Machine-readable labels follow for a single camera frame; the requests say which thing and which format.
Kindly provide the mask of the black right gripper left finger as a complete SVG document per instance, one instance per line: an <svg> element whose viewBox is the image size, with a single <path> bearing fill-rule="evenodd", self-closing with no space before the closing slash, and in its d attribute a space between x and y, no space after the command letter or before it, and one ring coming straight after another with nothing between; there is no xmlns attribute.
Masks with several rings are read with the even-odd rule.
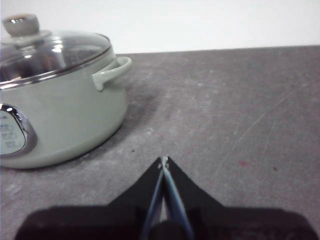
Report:
<svg viewBox="0 0 320 240"><path fill-rule="evenodd" d="M127 190L108 204L52 206L30 213L16 240L120 240L140 238L161 185L157 158Z"/></svg>

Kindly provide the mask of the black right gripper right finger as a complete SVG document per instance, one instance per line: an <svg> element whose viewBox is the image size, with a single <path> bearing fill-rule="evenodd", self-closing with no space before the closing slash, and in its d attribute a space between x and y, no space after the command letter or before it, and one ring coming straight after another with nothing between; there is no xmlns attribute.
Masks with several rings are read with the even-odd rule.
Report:
<svg viewBox="0 0 320 240"><path fill-rule="evenodd" d="M197 186L168 156L163 173L172 220L192 240L309 240L305 217L280 208L224 206Z"/></svg>

